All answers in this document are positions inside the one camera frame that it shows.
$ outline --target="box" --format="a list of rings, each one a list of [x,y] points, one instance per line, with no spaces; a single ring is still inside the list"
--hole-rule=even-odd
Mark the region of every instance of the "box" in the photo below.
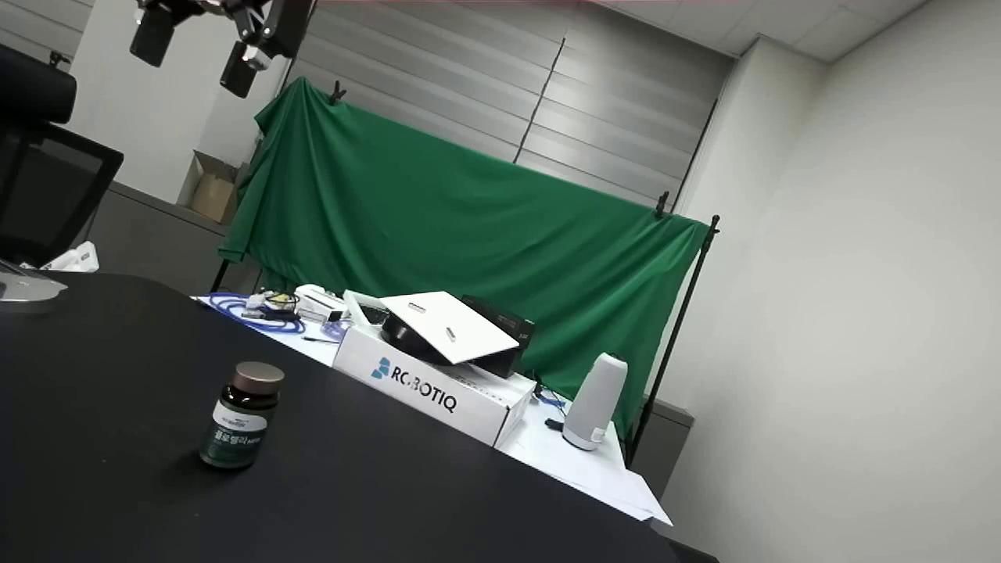
[[[228,223],[239,208],[239,170],[206,158],[193,154],[192,172],[189,172],[189,210],[204,216],[206,223]]]
[[[492,446],[522,418],[532,398],[527,380],[498,380],[471,366],[438,370],[421,362],[382,342],[349,292],[344,303],[347,333],[333,356],[337,373]]]

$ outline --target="ceiling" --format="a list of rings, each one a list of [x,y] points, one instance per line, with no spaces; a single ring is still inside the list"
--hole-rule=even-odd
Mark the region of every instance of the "ceiling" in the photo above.
[[[594,0],[606,9],[742,55],[771,38],[814,60],[838,60],[926,0]]]

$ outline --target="gray wall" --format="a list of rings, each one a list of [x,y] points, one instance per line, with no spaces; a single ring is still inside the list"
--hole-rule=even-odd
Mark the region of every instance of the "gray wall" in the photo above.
[[[100,271],[140,276],[181,294],[206,294],[226,229],[192,210],[113,185],[82,237],[98,244]],[[234,263],[226,292],[253,292],[257,266]]]
[[[35,60],[75,55],[95,0],[0,0],[0,44]]]
[[[600,6],[326,6],[291,76],[463,148],[654,202],[731,60]]]

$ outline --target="jar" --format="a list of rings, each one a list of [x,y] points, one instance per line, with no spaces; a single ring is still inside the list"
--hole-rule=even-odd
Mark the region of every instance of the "jar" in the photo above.
[[[263,446],[283,373],[270,362],[239,362],[234,380],[223,387],[201,460],[217,470],[247,470]]]

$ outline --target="white wall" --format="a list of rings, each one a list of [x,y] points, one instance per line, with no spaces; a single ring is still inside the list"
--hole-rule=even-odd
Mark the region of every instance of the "white wall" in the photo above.
[[[694,308],[684,320],[684,342],[722,330],[716,320],[730,310],[722,300],[731,289],[731,276],[742,271],[746,244],[771,202],[776,175],[794,148],[814,94],[826,66],[782,50],[770,40],[758,40],[734,72],[730,76],[709,130],[694,159],[688,187],[679,201],[679,213],[709,223],[722,216],[722,229],[709,249],[709,268],[696,284]],[[660,400],[701,408],[703,380],[684,380],[681,373],[701,370],[703,356],[675,352],[663,380]]]
[[[701,381],[679,539],[742,563],[1001,559],[997,55],[997,0],[939,0],[826,76],[671,370]]]
[[[247,99],[219,89],[234,29],[204,15],[185,23],[159,69],[129,52],[135,0],[98,0],[71,76],[79,99],[68,127],[125,154],[117,183],[175,202],[196,148],[239,158],[253,148],[251,115],[283,66],[257,79]]]

